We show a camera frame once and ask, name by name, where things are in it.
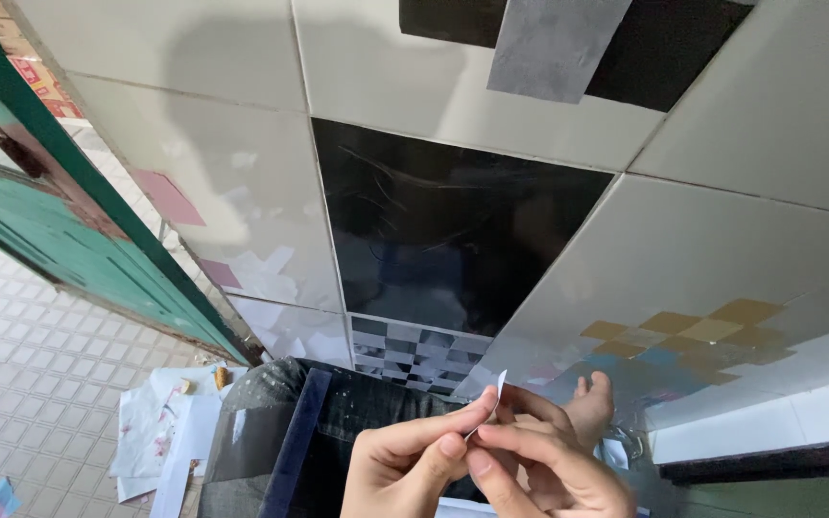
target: door frame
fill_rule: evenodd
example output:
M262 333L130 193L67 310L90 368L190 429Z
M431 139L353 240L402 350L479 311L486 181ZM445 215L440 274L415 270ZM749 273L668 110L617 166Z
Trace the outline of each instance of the door frame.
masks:
M211 327L211 329L205 329L204 326L204 329L211 332L211 336L222 336L224 340L220 340L222 343L219 345L206 344L199 339L168 328L166 325L146 319L138 313L120 308L98 296L72 288L71 285L61 282L58 285L60 288L72 288L71 291L76 295L81 292L86 299L96 299L93 301L100 305L121 312L121 314L133 320L145 321L144 323L149 326L198 347L212 350L219 349L219 346L222 346L225 348L226 355L231 356L236 361L248 365L261 364L261 352L248 347L229 328L223 317L210 303L210 300L197 288L152 232L136 216L132 208L121 198L121 195L113 189L107 179L95 169L85 154L75 146L75 142L65 133L62 125L59 124L8 61L1 46L0 126L11 126L12 129L23 126L20 131L26 132L28 134L26 135L27 140L32 141L32 143L21 142L21 139L17 140L26 147L37 147L32 151L38 158L40 158L40 155L48 154L46 159L40 161L43 162L43 166L47 171L52 173L52 181L57 184L57 187L61 188L63 193L67 194L67 197L71 198L84 211L85 214L79 214L80 218L86 219L86 224L111 239L131 241ZM28 258L16 253L11 247L4 246L1 240L0 249L14 257L22 265L29 265ZM40 271L40 268L37 267L31 267L31 269L35 273ZM52 276L42 277L48 281L53 281Z

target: green door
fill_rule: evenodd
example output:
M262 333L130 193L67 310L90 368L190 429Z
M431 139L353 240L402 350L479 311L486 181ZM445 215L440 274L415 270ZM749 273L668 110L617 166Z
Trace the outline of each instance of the green door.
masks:
M1 48L0 249L89 300L215 354L258 363Z

